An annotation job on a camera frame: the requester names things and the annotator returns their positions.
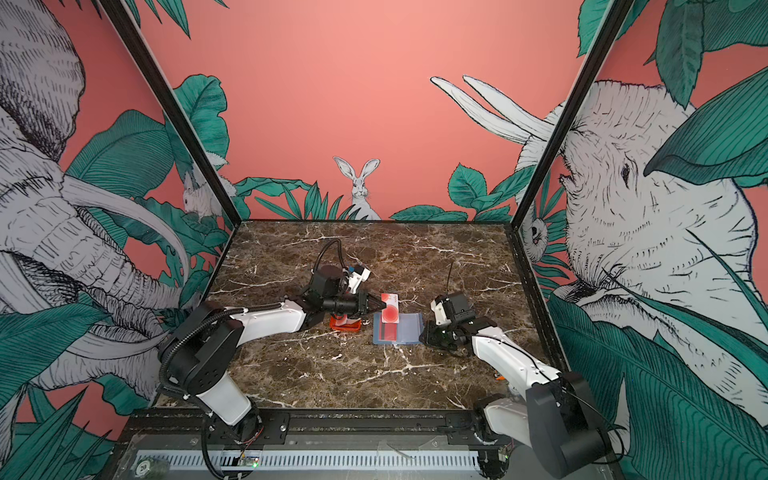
black antenna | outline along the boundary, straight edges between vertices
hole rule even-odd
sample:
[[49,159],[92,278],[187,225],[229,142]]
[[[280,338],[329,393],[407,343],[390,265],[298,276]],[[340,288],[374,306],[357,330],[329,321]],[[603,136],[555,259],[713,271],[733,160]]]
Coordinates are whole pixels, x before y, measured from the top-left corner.
[[453,271],[453,261],[451,261],[451,266],[448,267],[448,278],[445,279],[445,293],[448,293],[448,283],[451,281],[451,272]]

red circle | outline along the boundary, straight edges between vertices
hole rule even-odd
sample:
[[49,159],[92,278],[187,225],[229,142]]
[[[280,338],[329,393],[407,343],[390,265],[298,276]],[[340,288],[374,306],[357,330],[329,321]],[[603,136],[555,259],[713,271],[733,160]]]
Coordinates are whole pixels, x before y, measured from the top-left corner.
[[382,319],[385,322],[394,322],[397,320],[397,307],[388,305],[382,312]]

white card with red circles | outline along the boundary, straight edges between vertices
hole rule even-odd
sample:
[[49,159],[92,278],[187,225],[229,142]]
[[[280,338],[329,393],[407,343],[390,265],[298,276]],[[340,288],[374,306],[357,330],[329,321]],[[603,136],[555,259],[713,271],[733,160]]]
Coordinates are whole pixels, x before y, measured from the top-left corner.
[[386,303],[386,308],[382,311],[382,323],[399,323],[400,308],[397,304],[397,293],[382,293],[382,301]]

orange object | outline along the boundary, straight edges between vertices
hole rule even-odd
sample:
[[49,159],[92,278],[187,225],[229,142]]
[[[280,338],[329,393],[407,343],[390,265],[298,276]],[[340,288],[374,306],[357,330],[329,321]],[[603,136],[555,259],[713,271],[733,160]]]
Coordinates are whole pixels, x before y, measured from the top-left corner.
[[340,332],[359,332],[362,328],[361,319],[352,323],[347,323],[348,321],[346,315],[342,317],[331,315],[331,328]]

marble surface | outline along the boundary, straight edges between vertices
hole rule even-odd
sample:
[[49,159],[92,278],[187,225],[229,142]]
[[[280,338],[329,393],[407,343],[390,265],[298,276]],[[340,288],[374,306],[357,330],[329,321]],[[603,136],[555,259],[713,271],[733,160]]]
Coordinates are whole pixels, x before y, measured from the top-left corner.
[[[269,303],[298,293],[323,244],[340,238],[348,264],[372,271],[363,285],[398,293],[400,311],[434,316],[429,303],[463,290],[519,345],[546,361],[531,321],[504,227],[478,224],[244,223],[210,289],[227,306]],[[336,263],[330,250],[324,263]],[[372,343],[372,316],[357,333],[329,328],[270,336],[241,347],[230,364],[240,388],[260,406],[297,408],[455,409],[493,393],[506,382],[477,358],[459,359],[416,346]],[[160,405],[172,406],[171,399]]]

